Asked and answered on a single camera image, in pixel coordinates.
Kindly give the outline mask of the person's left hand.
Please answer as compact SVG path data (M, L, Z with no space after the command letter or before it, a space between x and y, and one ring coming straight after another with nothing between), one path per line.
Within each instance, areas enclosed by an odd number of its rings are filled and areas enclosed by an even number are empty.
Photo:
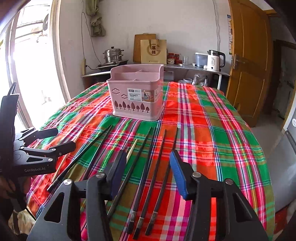
M23 182L23 193L27 194L30 190L31 187L31 181L32 181L32 177L25 177L25 180ZM5 199L9 199L9 193L13 193L15 192L15 185L11 180L6 180L6 178L4 178L3 176L1 176L1 180L0 180L0 195L1 198L5 198Z

